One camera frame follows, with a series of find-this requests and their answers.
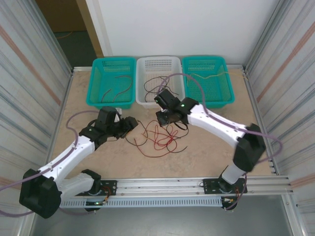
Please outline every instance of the teal basket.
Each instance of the teal basket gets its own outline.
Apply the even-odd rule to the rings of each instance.
[[[135,73],[135,58],[95,59],[92,66],[87,104],[98,109],[104,106],[129,109],[135,100]]]
[[[217,56],[183,58],[183,72],[191,75],[202,86],[207,108],[221,108],[233,103],[234,92],[225,60]],[[193,80],[184,77],[186,97],[202,102],[201,91]]]

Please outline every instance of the plastic basket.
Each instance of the plastic basket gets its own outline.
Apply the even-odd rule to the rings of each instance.
[[[163,79],[152,78],[158,76],[165,78],[174,73],[182,73],[181,61],[177,57],[148,57],[138,59],[136,69],[136,102],[147,109],[159,108],[160,106],[154,101],[154,98]],[[168,80],[167,86],[167,89],[171,90],[174,96],[180,100],[185,98],[184,81],[181,75],[171,77]]]
[[[224,58],[185,57],[183,71],[201,84],[205,92],[207,108],[221,108],[234,102],[234,92]],[[184,76],[184,84],[186,96],[202,102],[201,91],[195,82]]]
[[[93,61],[87,104],[129,109],[135,99],[135,58],[98,58]]]

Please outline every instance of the floor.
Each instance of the floor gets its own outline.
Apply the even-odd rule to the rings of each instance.
[[[96,59],[96,54],[88,32],[75,31],[70,33],[54,33],[70,65],[72,67],[92,66],[93,61]]]
[[[96,215],[36,216],[31,236],[292,236],[281,196],[244,196],[220,207],[105,208]]]
[[[241,75],[241,70],[230,70],[230,72]],[[89,71],[74,74],[53,157],[58,156],[74,140],[72,132],[65,128],[66,120],[76,112],[96,110],[86,104],[90,74]],[[246,125],[256,123],[243,78],[235,75],[230,77],[235,102],[213,111],[234,122]],[[156,111],[158,109],[144,109],[134,103],[131,109],[123,111],[123,116],[136,117],[146,125],[156,119]],[[82,114],[71,121],[70,126],[80,131],[95,118],[95,113]],[[142,132],[143,129],[139,125],[128,138],[130,140],[136,138],[140,143],[144,140]],[[190,125],[189,134],[178,141],[179,149],[186,146],[187,149],[181,153],[171,153],[161,158],[147,158],[126,140],[107,142],[77,165],[68,177],[73,177],[84,169],[91,169],[102,178],[210,177],[219,176],[224,168],[232,163],[233,148],[217,136],[196,126]],[[141,149],[151,156],[161,154],[153,149],[152,144],[145,144]],[[257,165],[250,173],[254,176],[270,174],[266,162]]]

